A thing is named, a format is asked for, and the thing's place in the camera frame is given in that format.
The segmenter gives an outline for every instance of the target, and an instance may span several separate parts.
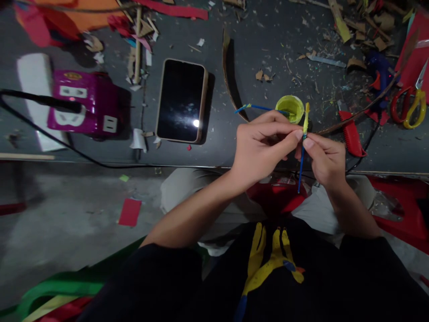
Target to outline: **red-handled scissors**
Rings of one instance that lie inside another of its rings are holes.
[[[426,60],[426,63],[424,64],[420,72],[419,78],[417,79],[416,85],[401,89],[395,95],[395,97],[393,97],[392,104],[390,105],[390,115],[393,121],[395,121],[396,123],[403,123],[404,126],[408,129],[412,129],[419,126],[426,115],[426,93],[421,90],[421,87],[423,85],[423,76],[425,75],[428,61],[429,59]],[[404,102],[402,104],[402,115],[401,117],[399,117],[396,111],[396,106],[397,106],[399,97],[401,97],[401,95],[403,95],[404,93],[405,93],[405,97],[404,97]],[[410,97],[412,95],[415,96],[415,98],[410,109]],[[410,118],[412,117],[412,114],[418,105],[420,105],[420,113],[419,113],[418,119],[413,125],[411,125]]]

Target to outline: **phone screen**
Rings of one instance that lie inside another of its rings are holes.
[[[204,67],[168,59],[164,77],[157,135],[164,139],[194,142],[197,140]]]

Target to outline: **black shirt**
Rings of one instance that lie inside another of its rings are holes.
[[[202,260],[194,250],[155,244],[138,249],[97,294],[79,322],[422,321],[429,317],[429,297],[385,238],[346,235],[337,249],[300,219],[266,221],[262,226],[266,243],[261,266],[270,260],[273,263],[277,229],[286,260],[248,292],[245,301],[242,295],[250,272],[255,223],[245,226],[204,281]],[[285,251],[283,230],[293,260]],[[261,246],[261,241],[259,237],[255,245]],[[301,283],[292,275],[294,270],[303,271]],[[239,303],[243,302],[240,313]]]

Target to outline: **small yellow cup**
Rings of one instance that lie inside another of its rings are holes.
[[[289,112],[288,120],[292,124],[298,124],[304,115],[304,104],[296,96],[286,95],[278,100],[276,110]]]

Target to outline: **floor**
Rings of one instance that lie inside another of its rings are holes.
[[[0,204],[20,197],[28,209],[0,216],[0,310],[54,273],[97,263],[145,236],[162,215],[160,185],[173,170],[155,174],[154,168],[2,163]],[[123,174],[128,182],[119,179]],[[142,200],[135,228],[117,224],[123,201],[130,197]],[[408,270],[429,277],[428,255],[386,237]]]

